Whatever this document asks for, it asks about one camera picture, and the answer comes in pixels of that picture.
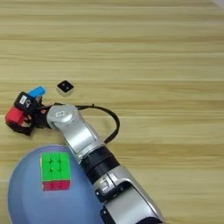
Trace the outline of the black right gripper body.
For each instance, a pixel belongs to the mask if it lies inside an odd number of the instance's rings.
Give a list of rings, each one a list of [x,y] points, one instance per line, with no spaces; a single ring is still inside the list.
[[[31,114],[26,114],[24,121],[28,125],[34,125],[35,128],[43,129],[43,128],[49,128],[49,125],[46,120],[46,116],[48,114],[48,111],[50,109],[50,106],[46,106],[42,103],[42,98],[38,97],[36,99],[37,106],[32,111]]]

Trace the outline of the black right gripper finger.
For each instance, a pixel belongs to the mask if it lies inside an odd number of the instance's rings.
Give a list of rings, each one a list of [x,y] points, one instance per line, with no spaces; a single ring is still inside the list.
[[[20,134],[24,134],[26,136],[29,136],[34,129],[34,123],[33,122],[28,122],[25,126],[23,126],[20,122],[7,120],[6,124],[13,131],[15,131],[17,133],[20,133]]]

